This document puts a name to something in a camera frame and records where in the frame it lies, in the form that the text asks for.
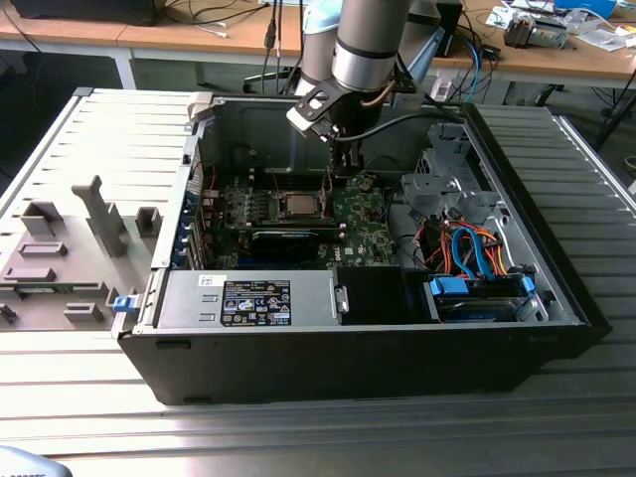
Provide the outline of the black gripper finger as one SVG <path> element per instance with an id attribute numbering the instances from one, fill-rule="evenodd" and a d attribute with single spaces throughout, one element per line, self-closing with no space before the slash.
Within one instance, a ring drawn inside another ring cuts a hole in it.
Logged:
<path id="1" fill-rule="evenodd" d="M 337 179 L 356 176 L 365 168 L 361 149 L 362 141 L 334 141 L 331 144 L 331 169 Z"/>

